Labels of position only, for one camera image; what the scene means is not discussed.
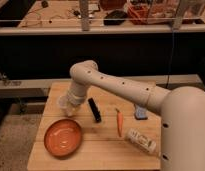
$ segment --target bowl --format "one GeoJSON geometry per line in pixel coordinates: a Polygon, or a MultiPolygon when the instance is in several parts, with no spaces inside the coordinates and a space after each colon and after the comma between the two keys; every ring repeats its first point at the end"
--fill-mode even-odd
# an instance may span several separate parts
{"type": "Polygon", "coordinates": [[[55,157],[67,157],[77,150],[82,141],[80,125],[72,119],[54,122],[46,131],[44,145],[55,157]]]}

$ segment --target wire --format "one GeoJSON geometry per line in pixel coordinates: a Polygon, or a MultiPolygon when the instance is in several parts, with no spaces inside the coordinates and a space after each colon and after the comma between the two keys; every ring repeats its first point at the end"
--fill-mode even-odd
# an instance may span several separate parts
{"type": "Polygon", "coordinates": [[[174,57],[174,50],[175,50],[175,34],[174,34],[174,29],[171,27],[171,33],[172,33],[172,48],[171,48],[171,54],[170,58],[168,61],[168,77],[167,77],[167,82],[165,85],[165,88],[168,88],[169,82],[170,82],[170,74],[171,74],[171,69],[172,69],[172,62],[173,62],[173,57],[174,57]]]}
{"type": "Polygon", "coordinates": [[[32,26],[36,26],[36,25],[42,25],[41,15],[37,12],[31,11],[25,16],[25,26],[23,26],[23,27],[32,27],[32,26]],[[37,19],[28,20],[27,17],[28,17],[29,14],[37,15],[37,19]],[[38,23],[28,24],[29,21],[38,21],[38,23]]]}

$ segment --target wooden tabletop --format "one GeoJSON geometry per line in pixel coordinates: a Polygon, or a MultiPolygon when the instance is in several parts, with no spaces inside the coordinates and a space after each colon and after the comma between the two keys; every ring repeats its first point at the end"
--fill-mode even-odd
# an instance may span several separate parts
{"type": "MultiPolygon", "coordinates": [[[[61,0],[48,1],[49,6],[42,8],[41,1],[36,1],[18,27],[81,27],[81,20],[74,14],[73,10],[79,10],[79,1],[61,0]]],[[[94,13],[94,19],[90,19],[90,26],[104,27],[103,18],[111,11],[100,10],[94,13]]],[[[201,15],[205,23],[205,10],[201,15]]],[[[134,26],[126,20],[121,26],[134,26]]]]}
{"type": "Polygon", "coordinates": [[[148,120],[134,119],[134,105],[100,88],[91,87],[88,98],[92,97],[100,110],[102,122],[96,123],[87,101],[72,117],[80,124],[83,141],[79,149],[64,160],[51,156],[44,147],[46,129],[55,121],[66,118],[57,106],[57,99],[64,95],[69,82],[53,83],[36,140],[30,154],[28,170],[158,170],[160,169],[160,117],[147,112],[148,120]],[[123,137],[118,136],[116,111],[124,115],[123,137]],[[125,140],[130,128],[153,139],[157,143],[156,153],[147,154],[125,140]]]}

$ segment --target carrot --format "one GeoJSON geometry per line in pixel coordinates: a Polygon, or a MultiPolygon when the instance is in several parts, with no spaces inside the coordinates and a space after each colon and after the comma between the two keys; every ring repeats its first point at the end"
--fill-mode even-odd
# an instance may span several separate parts
{"type": "Polygon", "coordinates": [[[117,111],[117,129],[119,137],[122,136],[122,125],[123,125],[123,115],[120,113],[120,111],[116,108],[117,111]]]}

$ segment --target tiled floor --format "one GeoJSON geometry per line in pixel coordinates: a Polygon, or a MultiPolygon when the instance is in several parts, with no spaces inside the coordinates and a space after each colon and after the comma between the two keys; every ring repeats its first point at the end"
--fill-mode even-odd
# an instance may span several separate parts
{"type": "Polygon", "coordinates": [[[0,171],[25,171],[40,114],[7,115],[0,126],[0,171]]]}

